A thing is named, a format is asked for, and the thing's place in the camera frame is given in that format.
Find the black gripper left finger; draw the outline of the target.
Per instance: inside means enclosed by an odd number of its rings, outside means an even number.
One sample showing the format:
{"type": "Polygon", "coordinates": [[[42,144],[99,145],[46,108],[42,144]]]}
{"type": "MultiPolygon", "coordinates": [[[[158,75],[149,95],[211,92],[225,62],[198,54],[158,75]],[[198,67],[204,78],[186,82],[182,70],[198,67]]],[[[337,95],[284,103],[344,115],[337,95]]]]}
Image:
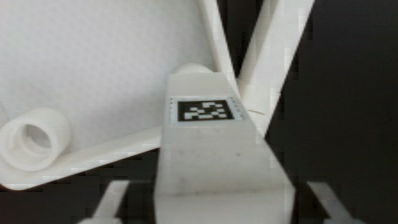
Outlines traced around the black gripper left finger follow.
{"type": "Polygon", "coordinates": [[[154,224],[152,183],[113,180],[92,215],[76,224],[154,224]]]}

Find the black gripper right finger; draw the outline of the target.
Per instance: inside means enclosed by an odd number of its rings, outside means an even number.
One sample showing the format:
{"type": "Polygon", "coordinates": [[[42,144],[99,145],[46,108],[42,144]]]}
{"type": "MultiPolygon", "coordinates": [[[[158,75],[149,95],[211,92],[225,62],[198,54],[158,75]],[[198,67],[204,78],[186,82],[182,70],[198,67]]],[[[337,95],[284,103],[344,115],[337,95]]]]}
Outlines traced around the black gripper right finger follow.
{"type": "Polygon", "coordinates": [[[291,224],[367,224],[353,217],[325,182],[298,184],[291,224]]]}

